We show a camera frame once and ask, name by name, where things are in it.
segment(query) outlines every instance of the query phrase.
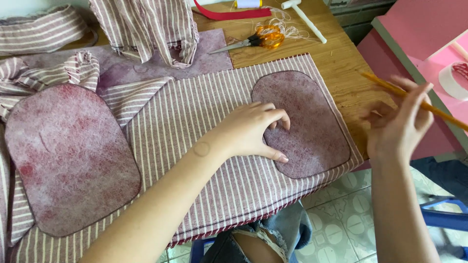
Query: white wall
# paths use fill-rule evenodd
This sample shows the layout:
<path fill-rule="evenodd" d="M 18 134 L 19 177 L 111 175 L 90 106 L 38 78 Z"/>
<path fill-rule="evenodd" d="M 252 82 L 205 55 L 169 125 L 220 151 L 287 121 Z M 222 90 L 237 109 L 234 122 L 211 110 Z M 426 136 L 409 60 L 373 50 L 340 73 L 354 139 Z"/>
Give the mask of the white wall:
<path fill-rule="evenodd" d="M 197 0 L 200 5 L 207 5 L 230 0 Z M 0 0 L 0 18 L 9 16 L 24 16 L 37 11 L 45 11 L 54 6 L 70 3 L 76 7 L 85 20 L 96 21 L 89 10 L 88 0 Z"/>

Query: ripped jeans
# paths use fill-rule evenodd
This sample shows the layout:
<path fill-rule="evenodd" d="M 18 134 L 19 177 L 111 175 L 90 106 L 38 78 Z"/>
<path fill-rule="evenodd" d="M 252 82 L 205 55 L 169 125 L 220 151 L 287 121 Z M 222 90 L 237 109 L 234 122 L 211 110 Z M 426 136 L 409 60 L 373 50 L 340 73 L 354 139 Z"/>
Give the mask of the ripped jeans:
<path fill-rule="evenodd" d="M 264 229 L 276 238 L 271 241 Z M 271 217 L 219 233 L 201 263 L 250 263 L 232 234 L 246 234 L 262 239 L 283 259 L 297 262 L 292 254 L 306 246 L 312 238 L 312 225 L 300 202 L 296 202 Z"/>

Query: red ribbon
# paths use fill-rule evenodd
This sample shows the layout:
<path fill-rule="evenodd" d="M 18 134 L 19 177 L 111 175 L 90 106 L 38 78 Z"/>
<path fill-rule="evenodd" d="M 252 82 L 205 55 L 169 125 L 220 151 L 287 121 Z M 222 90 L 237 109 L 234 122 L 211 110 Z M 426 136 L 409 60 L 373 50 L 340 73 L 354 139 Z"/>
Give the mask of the red ribbon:
<path fill-rule="evenodd" d="M 206 17 L 213 20 L 234 20 L 234 19 L 245 19 L 245 18 L 257 18 L 257 17 L 266 17 L 271 16 L 271 11 L 269 8 L 260 8 L 255 10 L 247 10 L 241 12 L 224 12 L 217 13 L 204 9 L 201 5 L 198 4 L 197 0 L 194 0 L 195 5 L 199 11 Z"/>

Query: pencil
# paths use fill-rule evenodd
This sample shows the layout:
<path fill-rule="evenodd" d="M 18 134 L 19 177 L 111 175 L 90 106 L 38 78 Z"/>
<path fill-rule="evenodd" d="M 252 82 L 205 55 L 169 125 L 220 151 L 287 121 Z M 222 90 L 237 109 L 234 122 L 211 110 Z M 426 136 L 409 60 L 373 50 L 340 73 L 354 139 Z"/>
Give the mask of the pencil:
<path fill-rule="evenodd" d="M 389 83 L 389 82 L 387 82 L 385 80 L 379 79 L 374 74 L 371 74 L 369 72 L 361 72 L 361 75 L 364 76 L 365 78 L 367 78 L 367 79 L 381 85 L 382 87 L 388 89 L 393 94 L 395 94 L 395 95 L 397 95 L 399 97 L 404 98 L 408 94 L 406 91 L 400 89 L 399 87 L 393 85 L 392 83 Z M 454 125 L 456 125 L 457 127 L 462 128 L 462 129 L 464 129 L 465 131 L 468 132 L 468 125 L 466 125 L 464 122 L 454 118 L 451 115 L 446 114 L 445 112 L 437 109 L 436 107 L 428 104 L 427 102 L 421 103 L 421 108 L 424 109 L 424 110 L 428 110 L 428 111 L 432 112 L 433 114 L 441 117 L 443 120 L 449 121 L 449 122 L 453 123 Z"/>

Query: fingernail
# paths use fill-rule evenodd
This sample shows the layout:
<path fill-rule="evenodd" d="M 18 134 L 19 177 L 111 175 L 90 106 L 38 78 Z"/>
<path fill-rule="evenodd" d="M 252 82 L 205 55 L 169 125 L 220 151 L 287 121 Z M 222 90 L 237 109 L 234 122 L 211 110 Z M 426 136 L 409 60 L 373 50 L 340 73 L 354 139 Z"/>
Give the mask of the fingernail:
<path fill-rule="evenodd" d="M 286 157 L 286 155 L 282 154 L 279 158 L 278 161 L 280 162 L 289 162 L 289 159 Z"/>

